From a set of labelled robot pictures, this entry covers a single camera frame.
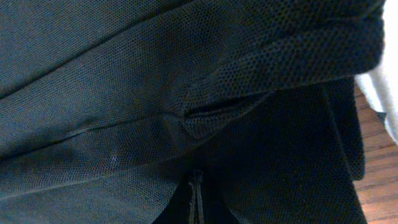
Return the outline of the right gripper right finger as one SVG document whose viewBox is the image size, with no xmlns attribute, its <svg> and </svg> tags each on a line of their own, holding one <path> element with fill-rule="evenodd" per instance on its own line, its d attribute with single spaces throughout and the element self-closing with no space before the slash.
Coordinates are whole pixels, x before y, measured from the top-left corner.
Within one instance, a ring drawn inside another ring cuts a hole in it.
<svg viewBox="0 0 398 224">
<path fill-rule="evenodd" d="M 196 223 L 239 224 L 213 179 L 203 172 L 196 173 L 196 208 Z"/>
</svg>

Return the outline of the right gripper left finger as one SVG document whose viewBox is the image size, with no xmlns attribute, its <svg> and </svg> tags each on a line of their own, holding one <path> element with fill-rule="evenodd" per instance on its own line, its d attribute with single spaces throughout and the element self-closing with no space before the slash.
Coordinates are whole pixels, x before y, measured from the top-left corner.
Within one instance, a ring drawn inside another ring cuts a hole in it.
<svg viewBox="0 0 398 224">
<path fill-rule="evenodd" d="M 186 175 L 178 184 L 167 206 L 152 224 L 194 223 L 195 200 L 195 179 Z"/>
</svg>

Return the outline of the black t-shirt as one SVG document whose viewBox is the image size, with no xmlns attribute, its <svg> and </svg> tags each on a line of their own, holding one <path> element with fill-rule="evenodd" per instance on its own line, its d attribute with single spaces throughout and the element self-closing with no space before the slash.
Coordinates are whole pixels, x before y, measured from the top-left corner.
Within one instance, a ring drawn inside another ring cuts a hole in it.
<svg viewBox="0 0 398 224">
<path fill-rule="evenodd" d="M 239 223 L 365 223 L 354 77 L 384 1 L 1 2 L 1 222 L 152 223 L 209 175 Z"/>
</svg>

